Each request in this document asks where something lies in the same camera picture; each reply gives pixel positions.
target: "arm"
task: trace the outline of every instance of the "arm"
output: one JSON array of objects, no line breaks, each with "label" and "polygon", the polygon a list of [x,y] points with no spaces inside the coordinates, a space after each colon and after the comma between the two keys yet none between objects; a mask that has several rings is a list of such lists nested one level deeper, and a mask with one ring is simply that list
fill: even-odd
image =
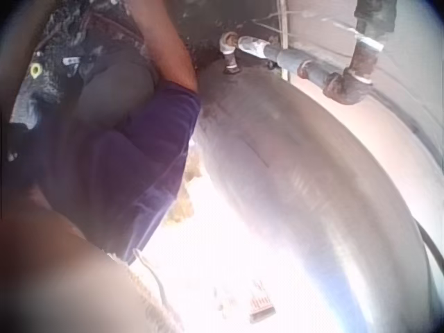
[{"label": "arm", "polygon": [[127,0],[145,39],[146,48],[165,80],[197,91],[196,74],[191,59],[174,25],[164,0]]}]

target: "curved metal surface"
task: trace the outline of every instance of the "curved metal surface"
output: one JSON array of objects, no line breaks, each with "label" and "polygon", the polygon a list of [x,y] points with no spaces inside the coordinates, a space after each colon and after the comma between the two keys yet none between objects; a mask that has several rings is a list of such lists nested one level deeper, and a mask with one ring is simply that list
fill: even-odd
[{"label": "curved metal surface", "polygon": [[277,262],[286,253],[302,264],[343,332],[427,332],[425,249],[388,176],[290,84],[259,68],[224,76],[223,66],[200,75],[196,141],[214,184]]}]

